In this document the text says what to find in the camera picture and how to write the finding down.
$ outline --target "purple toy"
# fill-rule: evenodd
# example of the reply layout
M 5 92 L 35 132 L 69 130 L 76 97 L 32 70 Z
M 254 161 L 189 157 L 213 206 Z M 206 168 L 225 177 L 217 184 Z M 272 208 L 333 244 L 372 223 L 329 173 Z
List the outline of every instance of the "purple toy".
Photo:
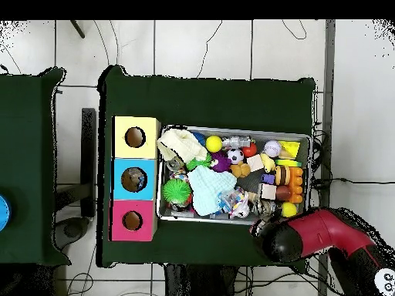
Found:
M 269 185 L 273 185 L 275 183 L 275 175 L 268 175 L 264 173 L 262 175 L 262 182 L 267 183 Z
M 213 171 L 217 173 L 223 173 L 224 171 L 228 171 L 231 167 L 231 160 L 228 159 L 221 151 L 211 154 L 211 168 Z

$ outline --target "green table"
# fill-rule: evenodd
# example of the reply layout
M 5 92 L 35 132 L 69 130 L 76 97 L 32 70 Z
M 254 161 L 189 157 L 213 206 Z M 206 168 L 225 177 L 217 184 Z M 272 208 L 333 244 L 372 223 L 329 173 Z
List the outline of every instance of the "green table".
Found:
M 161 220 L 149 243 L 108 241 L 111 117 L 151 116 L 180 124 L 284 133 L 312 133 L 312 79 L 176 79 L 125 76 L 110 66 L 99 80 L 99 199 L 97 264 L 273 264 L 253 248 L 247 226 Z M 296 264 L 303 268 L 304 261 Z
M 0 75 L 0 193 L 12 208 L 0 231 L 0 263 L 69 263 L 52 244 L 52 94 L 62 77 L 61 69 L 39 76 Z

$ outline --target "yellow toy block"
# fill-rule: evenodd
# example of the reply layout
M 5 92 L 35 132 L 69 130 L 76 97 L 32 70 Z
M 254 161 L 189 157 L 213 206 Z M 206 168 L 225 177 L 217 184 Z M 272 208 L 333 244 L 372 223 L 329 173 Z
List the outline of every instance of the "yellow toy block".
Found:
M 155 118 L 115 116 L 113 119 L 116 158 L 157 158 L 160 123 Z

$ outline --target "white sticker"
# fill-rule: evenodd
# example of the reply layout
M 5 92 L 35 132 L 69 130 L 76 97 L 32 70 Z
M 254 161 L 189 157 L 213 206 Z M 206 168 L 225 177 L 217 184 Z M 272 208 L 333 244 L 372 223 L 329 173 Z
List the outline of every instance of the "white sticker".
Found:
M 378 270 L 374 284 L 383 296 L 395 296 L 395 271 L 388 268 Z

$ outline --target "blue object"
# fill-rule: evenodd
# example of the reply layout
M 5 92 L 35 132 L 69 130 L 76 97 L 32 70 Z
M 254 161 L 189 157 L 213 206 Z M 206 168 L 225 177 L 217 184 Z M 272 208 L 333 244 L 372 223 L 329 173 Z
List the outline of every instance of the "blue object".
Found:
M 262 175 L 262 182 L 267 183 L 269 185 L 273 185 L 275 183 L 275 175 L 268 175 L 264 173 Z
M 125 190 L 121 183 L 123 172 L 127 168 L 140 168 L 147 175 L 146 186 L 137 192 L 129 192 Z M 154 198 L 155 189 L 155 160 L 143 159 L 118 159 L 114 160 L 114 200 L 152 200 Z
M 3 230 L 11 214 L 7 200 L 0 195 L 0 230 Z
M 196 137 L 196 140 L 204 147 L 206 147 L 206 139 L 203 134 L 200 134 L 198 132 L 192 132 L 194 136 Z

